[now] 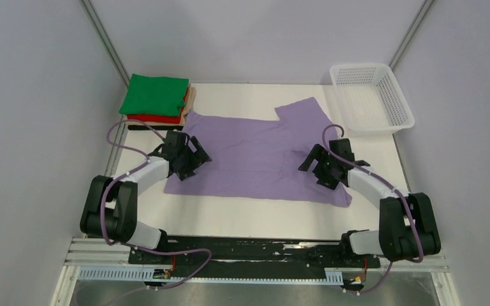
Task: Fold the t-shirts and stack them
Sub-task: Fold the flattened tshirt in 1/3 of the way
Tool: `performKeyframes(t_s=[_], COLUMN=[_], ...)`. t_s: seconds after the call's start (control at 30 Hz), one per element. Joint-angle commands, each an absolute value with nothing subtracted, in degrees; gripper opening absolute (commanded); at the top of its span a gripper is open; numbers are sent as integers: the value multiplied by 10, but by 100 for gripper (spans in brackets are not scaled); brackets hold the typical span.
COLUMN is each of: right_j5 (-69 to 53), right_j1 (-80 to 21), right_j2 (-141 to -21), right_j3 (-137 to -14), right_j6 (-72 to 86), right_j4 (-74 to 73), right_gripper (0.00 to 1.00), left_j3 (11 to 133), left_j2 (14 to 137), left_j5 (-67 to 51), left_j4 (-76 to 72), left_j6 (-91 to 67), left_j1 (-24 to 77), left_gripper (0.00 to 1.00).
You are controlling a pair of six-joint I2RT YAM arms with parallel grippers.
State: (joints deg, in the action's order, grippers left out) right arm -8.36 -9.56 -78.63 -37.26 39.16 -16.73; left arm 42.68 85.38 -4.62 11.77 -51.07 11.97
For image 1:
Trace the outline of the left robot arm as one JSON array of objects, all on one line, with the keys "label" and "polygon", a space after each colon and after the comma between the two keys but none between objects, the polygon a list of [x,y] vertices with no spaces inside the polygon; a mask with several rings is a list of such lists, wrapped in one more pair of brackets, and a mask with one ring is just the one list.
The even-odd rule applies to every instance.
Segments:
[{"label": "left robot arm", "polygon": [[133,169],[114,177],[98,175],[91,181],[80,230],[130,247],[145,248],[154,263],[165,262],[170,246],[163,242],[166,233],[138,219],[139,196],[157,182],[169,177],[183,181],[212,159],[197,137],[169,131],[152,152]]}]

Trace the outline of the lavender t shirt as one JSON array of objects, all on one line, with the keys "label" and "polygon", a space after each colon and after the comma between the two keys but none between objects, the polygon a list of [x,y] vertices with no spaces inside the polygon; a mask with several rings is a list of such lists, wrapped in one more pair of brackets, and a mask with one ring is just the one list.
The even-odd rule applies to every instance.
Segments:
[{"label": "lavender t shirt", "polygon": [[190,112],[183,131],[198,138],[211,161],[195,175],[168,178],[166,194],[312,201],[349,207],[343,186],[320,186],[299,171],[323,129],[331,124],[315,98],[275,109],[276,121],[200,115]]}]

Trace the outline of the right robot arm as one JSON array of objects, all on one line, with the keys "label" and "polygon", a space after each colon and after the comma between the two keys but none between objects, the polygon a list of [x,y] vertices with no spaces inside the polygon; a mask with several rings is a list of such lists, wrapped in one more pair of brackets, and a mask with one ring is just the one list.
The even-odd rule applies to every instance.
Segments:
[{"label": "right robot arm", "polygon": [[335,190],[348,187],[364,196],[379,211],[376,231],[348,231],[343,234],[339,257],[355,266],[364,255],[389,261],[418,260],[441,251],[442,244],[429,196],[394,187],[377,175],[371,165],[356,160],[347,138],[331,140],[329,148],[316,144],[299,166],[312,171],[316,183]]}]

